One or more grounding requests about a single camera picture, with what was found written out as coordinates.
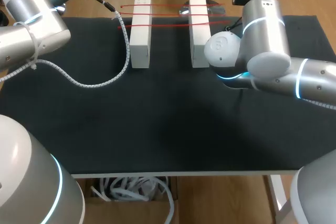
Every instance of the glowing blue light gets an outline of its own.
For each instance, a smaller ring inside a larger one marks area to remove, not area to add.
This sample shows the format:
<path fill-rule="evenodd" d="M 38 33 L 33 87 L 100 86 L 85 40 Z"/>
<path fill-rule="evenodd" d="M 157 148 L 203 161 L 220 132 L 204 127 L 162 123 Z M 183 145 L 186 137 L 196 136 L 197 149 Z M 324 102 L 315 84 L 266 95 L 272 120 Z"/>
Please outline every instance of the glowing blue light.
<path fill-rule="evenodd" d="M 62 186 L 63 186 L 63 175 L 62 175 L 62 170 L 61 170 L 61 167 L 58 163 L 58 161 L 55 159 L 54 156 L 52 156 L 57 164 L 57 167 L 58 167 L 58 173 L 59 173 L 59 186 L 58 186 L 58 191 L 57 191 L 57 195 L 56 195 L 56 198 L 55 198 L 55 202 L 53 204 L 53 206 L 51 207 L 49 213 L 47 214 L 47 216 L 44 218 L 44 220 L 41 222 L 41 224 L 45 224 L 51 217 L 51 215 L 53 214 L 53 212 L 55 211 L 55 208 L 59 202 L 59 198 L 61 196 L 61 192 L 62 192 Z"/>
<path fill-rule="evenodd" d="M 233 76 L 233 77 L 222 77 L 222 76 L 219 76 L 219 75 L 217 75 L 217 76 L 220 77 L 223 80 L 233 80 L 233 79 L 236 79 L 236 78 L 238 78 L 239 76 L 242 76 L 242 75 L 243 75 L 243 73 L 240 73 L 240 74 L 238 74 L 236 76 Z"/>
<path fill-rule="evenodd" d="M 308 59 L 304 59 L 303 62 L 300 65 L 298 75 L 296 76 L 296 84 L 295 84 L 295 94 L 298 99 L 301 99 L 300 96 L 300 78 L 302 75 L 303 67 L 305 66 Z"/>
<path fill-rule="evenodd" d="M 40 17 L 40 16 L 42 16 L 43 14 L 47 13 L 47 12 L 56 12 L 56 11 L 57 11 L 57 10 L 56 10 L 55 8 L 51 8 L 51 9 L 49 9 L 49 10 L 46 11 L 46 12 L 38 13 L 38 14 L 34 15 L 33 17 L 27 19 L 27 20 L 25 21 L 25 23 L 26 23 L 26 24 L 29 24 L 29 23 L 33 22 L 34 20 L 36 20 L 38 17 Z"/>
<path fill-rule="evenodd" d="M 244 30 L 243 30 L 243 34 L 244 34 L 244 32 L 246 31 L 246 29 L 247 28 L 249 28 L 251 25 L 253 25 L 253 24 L 255 24 L 255 23 L 258 23 L 259 21 L 263 21 L 263 20 L 271 20 L 272 18 L 269 18 L 269 17 L 262 17 L 262 18 L 257 18 L 257 19 L 255 19 L 255 20 L 253 20 L 253 21 L 251 21 L 250 23 L 248 23 L 246 26 L 245 26 L 245 28 L 244 28 Z M 280 19 L 280 18 L 278 18 L 278 21 L 280 22 L 280 23 L 282 23 L 283 25 L 285 25 L 285 23 Z"/>

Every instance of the table leg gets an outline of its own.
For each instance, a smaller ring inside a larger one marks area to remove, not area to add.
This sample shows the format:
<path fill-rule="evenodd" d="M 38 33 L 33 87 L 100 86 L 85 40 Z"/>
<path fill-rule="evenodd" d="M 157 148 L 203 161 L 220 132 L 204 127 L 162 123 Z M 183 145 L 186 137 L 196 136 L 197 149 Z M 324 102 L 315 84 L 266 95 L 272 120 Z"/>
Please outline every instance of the table leg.
<path fill-rule="evenodd" d="M 288 200 L 282 209 L 275 216 L 276 224 L 294 224 L 296 219 L 290 200 Z"/>

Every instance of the black table surface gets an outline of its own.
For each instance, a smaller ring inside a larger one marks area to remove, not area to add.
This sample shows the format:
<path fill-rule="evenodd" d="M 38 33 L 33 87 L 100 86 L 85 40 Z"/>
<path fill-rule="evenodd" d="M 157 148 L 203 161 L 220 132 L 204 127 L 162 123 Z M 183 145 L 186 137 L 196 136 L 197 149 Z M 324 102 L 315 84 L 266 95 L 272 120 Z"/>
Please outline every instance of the black table surface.
<path fill-rule="evenodd" d="M 85 84 L 115 76 L 125 60 L 118 21 L 64 20 L 70 42 L 42 58 Z M 336 60 L 316 17 L 284 20 L 292 57 Z M 223 28 L 211 25 L 212 34 Z M 192 68 L 189 41 L 187 27 L 153 28 L 150 68 L 129 67 L 100 89 L 76 87 L 49 66 L 25 70 L 4 84 L 0 114 L 72 174 L 292 170 L 336 148 L 335 111 L 254 90 L 240 100 L 211 69 Z"/>

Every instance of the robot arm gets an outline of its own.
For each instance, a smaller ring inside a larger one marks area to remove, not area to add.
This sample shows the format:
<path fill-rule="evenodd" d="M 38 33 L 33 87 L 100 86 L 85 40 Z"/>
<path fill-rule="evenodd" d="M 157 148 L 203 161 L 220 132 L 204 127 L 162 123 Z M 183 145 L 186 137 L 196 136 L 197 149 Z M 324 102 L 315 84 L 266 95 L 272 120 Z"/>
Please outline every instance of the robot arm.
<path fill-rule="evenodd" d="M 288 95 L 336 109 L 336 64 L 290 57 L 278 1 L 233 3 L 244 3 L 242 38 L 224 31 L 205 45 L 205 56 L 223 84 Z"/>
<path fill-rule="evenodd" d="M 3 0 L 16 26 L 0 28 L 0 71 L 63 46 L 70 31 L 55 6 L 68 0 Z"/>

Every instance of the red string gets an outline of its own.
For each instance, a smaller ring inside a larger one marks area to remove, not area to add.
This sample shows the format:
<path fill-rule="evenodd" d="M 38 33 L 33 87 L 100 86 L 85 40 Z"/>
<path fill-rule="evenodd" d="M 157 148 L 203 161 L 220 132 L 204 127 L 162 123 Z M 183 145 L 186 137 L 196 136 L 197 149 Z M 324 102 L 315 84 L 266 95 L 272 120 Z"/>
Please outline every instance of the red string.
<path fill-rule="evenodd" d="M 183 17 L 183 16 L 220 16 L 224 17 L 225 14 L 155 14 L 155 13 L 120 13 L 125 15 L 153 15 L 153 16 L 172 16 L 172 17 Z"/>
<path fill-rule="evenodd" d="M 228 20 L 222 21 L 212 21 L 206 23 L 199 23 L 199 24 L 169 24 L 169 25 L 126 25 L 125 27 L 135 27 L 135 26 L 151 26 L 151 27 L 187 27 L 187 26 L 199 26 L 199 25 L 211 25 L 211 24 L 225 24 L 230 23 Z"/>
<path fill-rule="evenodd" d="M 139 4 L 139 5 L 121 5 L 120 8 L 127 7 L 127 6 L 216 6 L 216 5 L 224 5 L 224 4 L 209 4 L 209 5 L 164 5 L 164 4 Z"/>

